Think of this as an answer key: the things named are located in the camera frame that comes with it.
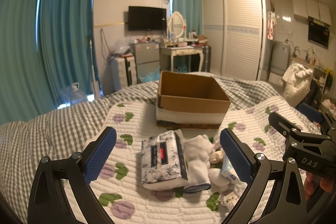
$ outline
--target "sliding wardrobe door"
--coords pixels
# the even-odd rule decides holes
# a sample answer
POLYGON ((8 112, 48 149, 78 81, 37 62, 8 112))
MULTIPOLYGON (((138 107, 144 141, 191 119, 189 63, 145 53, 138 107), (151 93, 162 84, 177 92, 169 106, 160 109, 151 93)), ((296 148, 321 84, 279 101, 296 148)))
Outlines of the sliding wardrobe door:
POLYGON ((223 0, 202 0, 203 34, 211 47, 210 72, 221 74, 223 57, 223 0))
POLYGON ((256 80, 262 38, 261 0, 224 0, 221 75, 256 80))

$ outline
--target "screw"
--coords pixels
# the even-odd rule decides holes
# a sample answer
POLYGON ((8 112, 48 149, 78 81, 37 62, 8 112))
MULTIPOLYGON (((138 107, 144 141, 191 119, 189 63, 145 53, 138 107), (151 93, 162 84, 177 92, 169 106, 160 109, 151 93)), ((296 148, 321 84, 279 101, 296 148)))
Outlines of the screw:
POLYGON ((294 164, 295 163, 295 159, 293 159, 293 158, 288 158, 288 161, 289 161, 290 164, 294 164))
POLYGON ((41 163, 45 164, 48 160, 49 158, 45 156, 41 159, 41 163))
POLYGON ((257 159, 258 159, 258 160, 264 160, 264 159, 265 159, 265 155, 262 154, 262 153, 258 153, 258 154, 257 154, 257 159))
POLYGON ((81 155, 82 155, 81 152, 75 152, 75 153, 72 154, 72 158, 73 158, 73 159, 78 159, 78 158, 81 157, 81 155))

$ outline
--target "gray checkered blanket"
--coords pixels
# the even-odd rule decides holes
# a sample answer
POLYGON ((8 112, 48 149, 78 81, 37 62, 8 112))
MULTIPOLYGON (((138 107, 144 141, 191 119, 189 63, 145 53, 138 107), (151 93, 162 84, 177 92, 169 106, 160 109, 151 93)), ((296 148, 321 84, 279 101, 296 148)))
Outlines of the gray checkered blanket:
MULTIPOLYGON (((229 110, 252 107, 278 93, 262 81, 242 81, 205 72, 214 77, 231 100, 229 110)), ((0 191, 23 223, 34 174, 41 157, 68 158, 82 151, 104 123, 112 105, 123 101, 155 104, 158 82, 124 88, 93 102, 56 109, 28 122, 0 126, 0 191)))

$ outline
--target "television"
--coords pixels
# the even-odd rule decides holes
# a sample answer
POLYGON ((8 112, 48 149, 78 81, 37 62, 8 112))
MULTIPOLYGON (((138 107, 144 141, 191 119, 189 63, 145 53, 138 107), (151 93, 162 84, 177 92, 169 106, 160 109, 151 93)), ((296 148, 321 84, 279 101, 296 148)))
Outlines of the television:
POLYGON ((167 28, 167 10, 163 8, 129 6, 129 31, 164 31, 167 28))

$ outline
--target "tissue pack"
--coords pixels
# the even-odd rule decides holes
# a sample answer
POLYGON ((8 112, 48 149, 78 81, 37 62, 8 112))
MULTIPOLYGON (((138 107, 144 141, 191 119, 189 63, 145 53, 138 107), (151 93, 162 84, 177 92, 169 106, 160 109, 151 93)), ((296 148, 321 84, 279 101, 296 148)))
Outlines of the tissue pack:
POLYGON ((182 144, 175 131, 169 130, 142 140, 141 181, 145 188, 157 191, 187 184, 182 144))
POLYGON ((236 184, 239 182, 239 178, 234 171, 229 158, 225 154, 224 159, 223 159, 223 166, 222 166, 222 171, 221 175, 223 175, 229 182, 236 184))

